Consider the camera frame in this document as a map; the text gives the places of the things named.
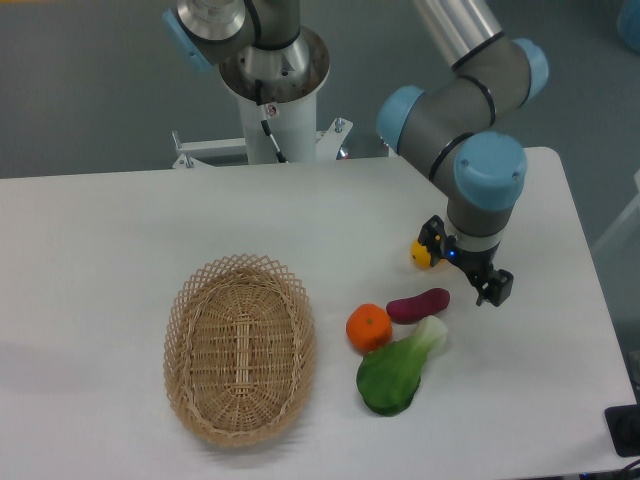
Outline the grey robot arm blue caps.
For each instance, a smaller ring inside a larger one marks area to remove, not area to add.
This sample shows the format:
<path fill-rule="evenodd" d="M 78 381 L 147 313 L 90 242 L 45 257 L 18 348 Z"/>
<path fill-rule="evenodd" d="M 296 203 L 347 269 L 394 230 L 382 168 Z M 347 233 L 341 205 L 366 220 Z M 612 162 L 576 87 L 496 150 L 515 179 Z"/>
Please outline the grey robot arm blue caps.
<path fill-rule="evenodd" d="M 493 125 L 545 86 L 544 52 L 510 39 L 483 1 L 416 5 L 454 79 L 434 94 L 405 86 L 381 107 L 384 143 L 448 201 L 418 240 L 433 261 L 461 270 L 478 299 L 502 304 L 513 277 L 493 264 L 527 173 L 523 147 Z M 296 1 L 179 1 L 163 16 L 198 70 L 217 67 L 243 110 L 251 163 L 319 158 L 315 96 L 329 73 L 324 41 L 303 26 Z"/>

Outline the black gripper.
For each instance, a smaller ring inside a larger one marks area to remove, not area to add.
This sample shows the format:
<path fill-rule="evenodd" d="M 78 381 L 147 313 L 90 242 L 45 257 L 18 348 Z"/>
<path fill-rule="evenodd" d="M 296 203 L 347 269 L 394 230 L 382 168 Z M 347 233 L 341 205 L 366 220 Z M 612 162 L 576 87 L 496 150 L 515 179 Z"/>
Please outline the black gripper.
<path fill-rule="evenodd" d="M 429 254 L 429 265 L 434 267 L 442 259 L 461 270 L 478 293 L 476 305 L 489 303 L 501 306 L 511 295 L 514 276 L 511 272 L 493 267 L 499 244 L 478 251 L 465 249 L 453 235 L 446 237 L 444 221 L 434 215 L 421 227 L 418 243 Z"/>

